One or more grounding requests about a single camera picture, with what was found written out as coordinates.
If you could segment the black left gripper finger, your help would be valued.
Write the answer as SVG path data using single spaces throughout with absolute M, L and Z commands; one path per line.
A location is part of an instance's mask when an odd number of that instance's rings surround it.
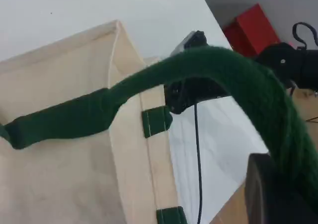
M 248 158 L 244 197 L 250 224 L 316 224 L 318 216 L 265 153 Z

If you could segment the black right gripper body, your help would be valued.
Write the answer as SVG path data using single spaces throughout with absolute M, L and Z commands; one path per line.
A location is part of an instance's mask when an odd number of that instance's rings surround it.
M 170 112 L 179 115 L 196 103 L 230 94 L 209 78 L 193 77 L 165 84 L 164 95 Z

